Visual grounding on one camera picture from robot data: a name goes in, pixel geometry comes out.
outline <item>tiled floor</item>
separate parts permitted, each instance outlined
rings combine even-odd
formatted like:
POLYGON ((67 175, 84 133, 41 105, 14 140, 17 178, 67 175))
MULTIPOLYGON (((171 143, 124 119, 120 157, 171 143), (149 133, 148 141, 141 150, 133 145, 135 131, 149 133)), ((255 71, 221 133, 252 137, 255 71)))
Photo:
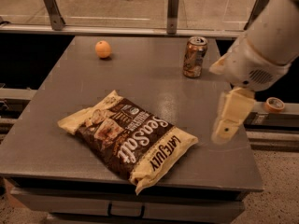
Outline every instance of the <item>tiled floor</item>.
MULTIPOLYGON (((179 29, 239 30, 255 0, 179 0, 179 29)), ((167 0, 57 0, 67 24, 165 28, 167 0)), ((0 0, 0 16, 18 24, 49 24, 42 0, 0 0)), ((245 199, 234 224, 299 223, 299 153, 254 150, 265 191, 245 199)), ((0 223, 44 223, 45 213, 11 208, 0 196, 0 223)))

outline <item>desk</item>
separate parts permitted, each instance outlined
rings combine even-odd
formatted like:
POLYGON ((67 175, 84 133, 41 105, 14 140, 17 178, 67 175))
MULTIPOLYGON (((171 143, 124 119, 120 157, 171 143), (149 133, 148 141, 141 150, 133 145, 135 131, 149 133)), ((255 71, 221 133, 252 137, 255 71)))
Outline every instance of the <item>desk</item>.
POLYGON ((76 36, 0 146, 0 175, 16 183, 12 195, 50 212, 49 223, 87 223, 77 214, 92 215, 91 223, 228 223, 242 213, 242 199, 262 191, 262 179, 244 129, 225 146, 211 143, 220 93, 230 88, 208 72, 220 57, 213 39, 200 78, 182 75, 187 40, 76 36), (95 55, 99 40, 112 47, 107 60, 95 55), (139 196, 57 126, 112 90, 199 138, 139 196))

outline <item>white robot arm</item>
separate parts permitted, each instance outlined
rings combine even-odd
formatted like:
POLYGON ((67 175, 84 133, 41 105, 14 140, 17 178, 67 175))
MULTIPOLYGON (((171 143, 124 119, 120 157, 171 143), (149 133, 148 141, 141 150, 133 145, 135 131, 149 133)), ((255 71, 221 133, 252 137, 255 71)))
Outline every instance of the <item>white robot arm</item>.
POLYGON ((271 0, 250 28, 210 67, 235 87, 221 96, 212 140, 231 140, 254 106, 299 56, 299 0, 271 0))

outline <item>drawer handle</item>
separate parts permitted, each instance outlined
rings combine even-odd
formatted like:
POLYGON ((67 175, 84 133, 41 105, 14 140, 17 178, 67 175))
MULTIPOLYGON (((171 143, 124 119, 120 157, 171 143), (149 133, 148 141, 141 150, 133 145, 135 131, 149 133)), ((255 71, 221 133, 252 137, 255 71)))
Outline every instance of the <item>drawer handle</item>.
POLYGON ((107 213, 108 213, 108 216, 109 216, 109 217, 133 217, 133 218, 142 218, 142 217, 144 216, 144 211, 145 211, 145 206, 142 205, 142 206, 141 206, 141 209, 140 209, 140 215, 139 215, 139 216, 122 216, 122 215, 115 215, 115 214, 112 214, 112 203, 110 203, 109 206, 108 206, 107 213))

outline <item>brown chip bag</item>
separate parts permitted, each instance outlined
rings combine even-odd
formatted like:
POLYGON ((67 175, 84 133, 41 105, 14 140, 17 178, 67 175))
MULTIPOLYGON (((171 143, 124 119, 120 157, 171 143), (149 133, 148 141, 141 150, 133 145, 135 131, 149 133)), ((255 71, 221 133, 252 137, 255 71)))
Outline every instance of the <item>brown chip bag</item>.
POLYGON ((83 138, 109 170, 136 185, 136 194, 155 185, 198 142, 115 91, 58 125, 83 138))

